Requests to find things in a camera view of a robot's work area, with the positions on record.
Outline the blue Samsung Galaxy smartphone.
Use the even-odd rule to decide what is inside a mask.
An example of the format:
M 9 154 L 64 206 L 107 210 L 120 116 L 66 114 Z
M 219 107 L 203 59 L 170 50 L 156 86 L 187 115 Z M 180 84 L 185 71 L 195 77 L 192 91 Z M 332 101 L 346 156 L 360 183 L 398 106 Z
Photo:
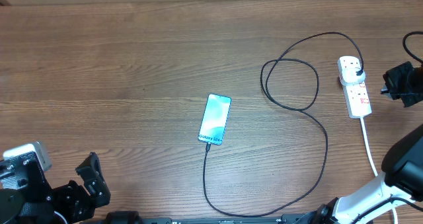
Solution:
M 229 116 L 232 99 L 219 94 L 209 94 L 204 109 L 198 140 L 221 145 Z

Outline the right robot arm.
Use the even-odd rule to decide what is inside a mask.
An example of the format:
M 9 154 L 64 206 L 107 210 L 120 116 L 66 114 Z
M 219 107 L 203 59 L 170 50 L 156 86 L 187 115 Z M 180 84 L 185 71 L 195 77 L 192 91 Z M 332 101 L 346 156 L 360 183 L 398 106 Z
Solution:
M 365 72 L 358 58 L 337 61 L 348 114 L 361 124 L 365 148 L 369 148 L 364 118 L 371 114 Z M 422 101 L 422 68 L 405 62 L 383 75 L 381 94 L 401 100 L 405 107 Z M 335 198 L 297 220 L 298 223 L 370 223 L 400 205 L 417 208 L 422 201 L 422 127 L 418 126 L 390 148 L 374 179 L 349 196 Z

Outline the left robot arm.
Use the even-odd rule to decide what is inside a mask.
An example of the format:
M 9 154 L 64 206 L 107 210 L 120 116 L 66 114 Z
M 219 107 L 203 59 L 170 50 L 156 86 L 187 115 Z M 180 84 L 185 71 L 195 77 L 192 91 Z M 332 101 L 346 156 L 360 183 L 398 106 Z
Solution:
M 96 153 L 75 169 L 84 185 L 70 180 L 52 188 L 35 152 L 1 161 L 2 223 L 78 223 L 110 203 Z

